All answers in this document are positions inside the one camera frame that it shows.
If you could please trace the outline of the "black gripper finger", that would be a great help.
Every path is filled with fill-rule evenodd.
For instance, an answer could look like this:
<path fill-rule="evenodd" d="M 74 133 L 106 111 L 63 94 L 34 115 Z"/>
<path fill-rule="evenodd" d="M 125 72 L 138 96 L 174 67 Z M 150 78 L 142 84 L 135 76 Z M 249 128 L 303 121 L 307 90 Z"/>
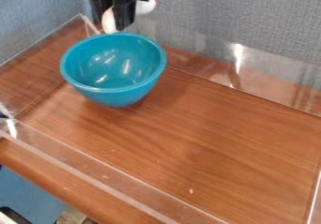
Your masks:
<path fill-rule="evenodd" d="M 105 11 L 111 7 L 111 0 L 90 0 L 93 18 L 95 23 L 102 23 L 102 16 Z"/>
<path fill-rule="evenodd" d="M 113 0 L 117 30 L 125 30 L 134 23 L 135 0 Z"/>

